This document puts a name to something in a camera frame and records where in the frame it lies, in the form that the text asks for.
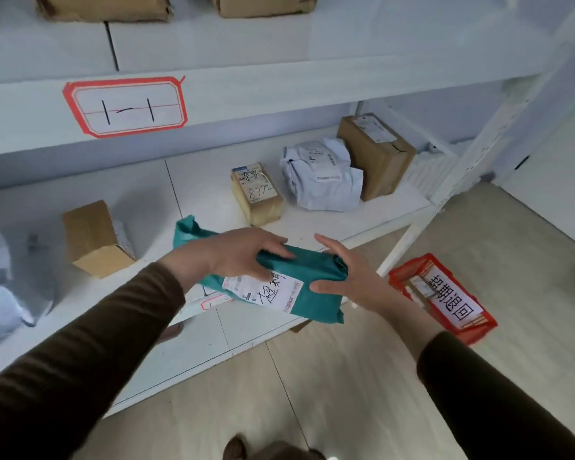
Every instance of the hand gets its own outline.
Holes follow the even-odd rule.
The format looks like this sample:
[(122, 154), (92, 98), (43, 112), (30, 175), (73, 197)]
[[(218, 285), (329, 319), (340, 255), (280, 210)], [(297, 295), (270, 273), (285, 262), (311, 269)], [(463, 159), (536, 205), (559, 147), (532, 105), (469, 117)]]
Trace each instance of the hand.
[(348, 276), (345, 281), (314, 281), (310, 286), (313, 292), (344, 295), (361, 307), (378, 313), (398, 298), (400, 294), (370, 267), (360, 252), (351, 251), (338, 240), (320, 234), (315, 234), (315, 240), (328, 247), (327, 253), (343, 259)]
[(192, 240), (165, 255), (166, 266), (184, 289), (208, 274), (219, 276), (252, 276), (269, 281), (270, 270), (257, 262), (256, 256), (266, 250), (283, 258), (294, 258), (283, 244), (288, 240), (260, 227), (244, 227), (206, 239)]

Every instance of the white door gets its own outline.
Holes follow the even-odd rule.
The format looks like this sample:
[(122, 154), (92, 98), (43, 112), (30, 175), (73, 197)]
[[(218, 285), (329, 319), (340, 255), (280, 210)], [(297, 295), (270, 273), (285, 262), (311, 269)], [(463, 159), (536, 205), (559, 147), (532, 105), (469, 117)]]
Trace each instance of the white door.
[(501, 187), (575, 240), (575, 110)]

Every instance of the tile floor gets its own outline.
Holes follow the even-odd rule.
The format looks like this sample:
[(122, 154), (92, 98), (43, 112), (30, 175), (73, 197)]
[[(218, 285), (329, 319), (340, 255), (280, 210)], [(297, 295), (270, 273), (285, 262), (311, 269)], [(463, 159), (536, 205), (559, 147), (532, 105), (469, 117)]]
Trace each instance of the tile floor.
[[(379, 264), (394, 232), (360, 248)], [(575, 433), (575, 243), (492, 185), (448, 203), (431, 251), (498, 320), (476, 351)], [(82, 459), (218, 460), (234, 433), (348, 459), (464, 458), (396, 334), (362, 309), (312, 323), (103, 420)]]

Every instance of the red basket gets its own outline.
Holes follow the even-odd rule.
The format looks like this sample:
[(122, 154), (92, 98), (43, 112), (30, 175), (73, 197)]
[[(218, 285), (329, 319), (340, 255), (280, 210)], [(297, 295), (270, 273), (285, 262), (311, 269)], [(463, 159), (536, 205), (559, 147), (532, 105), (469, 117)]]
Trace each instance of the red basket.
[[(475, 298), (475, 296), (469, 294), (468, 291), (460, 284), (460, 282), (458, 282), (456, 280), (456, 278), (454, 278), (454, 275), (452, 274), (452, 272), (449, 271), (447, 268), (445, 268), (445, 266), (443, 266), (443, 264), (441, 264), (441, 262), (439, 262), (437, 260), (437, 258), (434, 255), (432, 255), (431, 253), (427, 253), (426, 255), (421, 256), (419, 258), (414, 258), (412, 260), (409, 260), (408, 262), (406, 262), (402, 266), (399, 266), (398, 268), (391, 270), (389, 283), (394, 289), (401, 292), (405, 297), (413, 300), (411, 298), (411, 295), (407, 292), (405, 286), (403, 285), (403, 282), (407, 281), (407, 280), (409, 280), (415, 276), (424, 277), (424, 276), (426, 276), (427, 273), (431, 273), (431, 272), (436, 271), (436, 270), (433, 270), (434, 267), (436, 267), (438, 270), (440, 270), (440, 272), (442, 273), (442, 274), (440, 274), (440, 276), (445, 275), (445, 277), (447, 277), (451, 280), (453, 285), (459, 287), (463, 293), (462, 295), (466, 295), (473, 302), (475, 302), (481, 308), (481, 312), (477, 313), (475, 315), (476, 318), (473, 319), (472, 321), (469, 321), (466, 325), (457, 327), (439, 309), (439, 306), (442, 303), (437, 304), (437, 303), (434, 303), (432, 300), (427, 300), (428, 304), (429, 304), (429, 307), (427, 307), (427, 310), (433, 318), (435, 318), (439, 323), (441, 323), (441, 325), (445, 329), (447, 329), (448, 331), (451, 331), (458, 339), (460, 339), (462, 342), (464, 342), (467, 345), (471, 345), (472, 343), (475, 343), (478, 340), (482, 339), (483, 336), (485, 336), (488, 332), (490, 332), (491, 330), (493, 330), (495, 327), (498, 326), (498, 323), (496, 322), (496, 320), (490, 315), (490, 313), (488, 313), (486, 311), (485, 308), (483, 308), (482, 304), (479, 303), (479, 301)], [(441, 286), (441, 287), (445, 287), (443, 280), (439, 279), (439, 281), (440, 281), (440, 284), (443, 284), (443, 286)], [(430, 286), (432, 289), (437, 291), (437, 288), (434, 285), (430, 285)], [(458, 313), (458, 311), (459, 311), (459, 309), (456, 310), (453, 313), (453, 315)]]

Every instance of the person's left hand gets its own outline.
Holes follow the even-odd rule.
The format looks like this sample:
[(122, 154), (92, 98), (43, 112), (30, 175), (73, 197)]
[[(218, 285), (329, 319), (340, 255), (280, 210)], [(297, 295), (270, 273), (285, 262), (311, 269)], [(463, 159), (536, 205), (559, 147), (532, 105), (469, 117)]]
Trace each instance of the person's left hand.
[(260, 227), (244, 227), (206, 239), (192, 240), (165, 255), (159, 262), (166, 266), (184, 287), (207, 274), (219, 276), (252, 276), (269, 281), (270, 270), (257, 262), (256, 256), (266, 250), (283, 258), (294, 258), (283, 244), (288, 240)]

